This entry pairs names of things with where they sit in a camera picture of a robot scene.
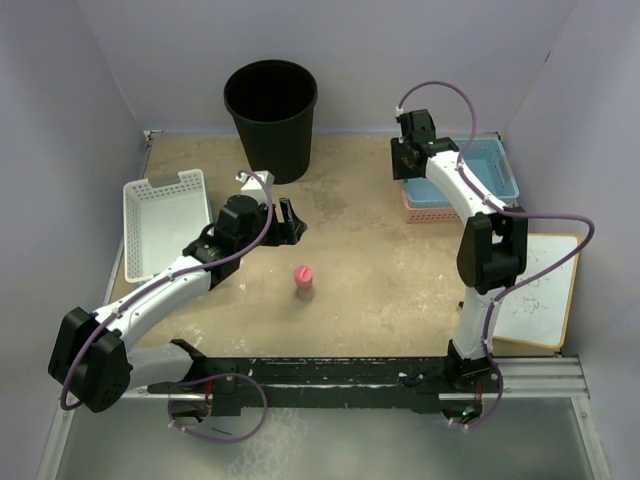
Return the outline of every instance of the white wall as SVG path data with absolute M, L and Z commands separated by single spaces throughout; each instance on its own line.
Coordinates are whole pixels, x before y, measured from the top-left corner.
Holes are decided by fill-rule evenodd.
M 481 131 L 497 131 L 515 114 L 576 0 L 78 3 L 145 128 L 233 131 L 222 103 L 226 79 L 246 63 L 279 57 L 317 77 L 321 131 L 395 129 L 395 105 L 426 79 L 468 91 Z M 468 113 L 452 93 L 431 87 L 428 98 L 439 128 L 468 131 Z M 426 99 L 416 95 L 410 105 Z
M 36 475 L 62 316 L 102 302 L 144 141 L 73 0 L 0 0 L 0 465 Z
M 617 479 L 640 471 L 639 85 L 640 3 L 580 0 L 506 135 L 528 210 L 596 222 L 568 347 L 583 361 Z

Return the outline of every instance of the pink basket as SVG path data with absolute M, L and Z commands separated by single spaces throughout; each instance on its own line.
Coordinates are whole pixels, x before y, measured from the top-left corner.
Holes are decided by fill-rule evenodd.
M 412 208 L 407 200 L 407 192 L 402 189 L 402 203 L 404 204 L 404 221 L 407 223 L 460 221 L 460 217 L 453 207 Z

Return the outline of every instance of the white basket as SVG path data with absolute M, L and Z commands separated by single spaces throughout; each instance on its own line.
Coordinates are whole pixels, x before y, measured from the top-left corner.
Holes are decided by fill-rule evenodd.
M 202 170 L 129 182 L 124 197 L 124 276 L 145 282 L 211 223 Z

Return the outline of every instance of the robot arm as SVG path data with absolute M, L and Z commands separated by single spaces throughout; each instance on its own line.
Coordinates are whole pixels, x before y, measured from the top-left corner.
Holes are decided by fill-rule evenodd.
M 258 172 L 269 188 L 273 176 Z M 253 178 L 243 177 L 240 195 L 227 200 L 216 224 L 207 225 L 174 263 L 129 295 L 88 313 L 80 307 L 65 315 L 49 363 L 49 374 L 64 383 L 72 362 L 89 336 L 104 330 L 75 369 L 70 391 L 89 409 L 100 412 L 129 388 L 182 380 L 193 364 L 192 354 L 180 342 L 160 348 L 134 350 L 136 343 L 173 310 L 209 290 L 240 267 L 240 257 L 213 264 L 241 252 L 266 228 L 267 197 Z M 293 212 L 288 199 L 280 199 L 283 222 L 275 213 L 261 245 L 294 245 L 306 224 Z M 129 304 L 121 312 L 120 306 Z M 115 320 L 105 322 L 113 315 Z
M 506 217 L 489 207 L 485 199 L 508 209 L 466 168 L 466 176 L 483 197 L 469 187 L 458 172 L 458 147 L 450 138 L 436 138 L 427 110 L 403 113 L 398 122 L 402 136 L 391 141 L 394 180 L 426 177 L 444 193 L 465 225 L 457 266 L 466 291 L 452 343 L 461 359 L 483 358 L 489 305 L 500 291 L 514 285 L 526 268 L 527 221 Z M 496 305 L 486 335 L 489 352 L 498 312 Z

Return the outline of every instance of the wooden table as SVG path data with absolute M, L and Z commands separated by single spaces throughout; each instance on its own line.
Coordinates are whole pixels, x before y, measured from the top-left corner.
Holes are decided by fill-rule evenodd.
M 160 137 L 147 177 L 192 168 L 213 209 L 239 191 L 246 167 L 232 137 Z M 209 356 L 436 356 L 459 322 L 458 222 L 408 225 L 391 180 L 386 137 L 316 137 L 304 177 L 275 186 L 309 229 L 296 246 L 260 247 L 215 290 L 174 312 L 140 347 L 184 338 Z M 314 270 L 316 296 L 298 299 L 293 271 Z M 121 263 L 112 300 L 130 292 Z M 548 354 L 496 342 L 496 353 Z

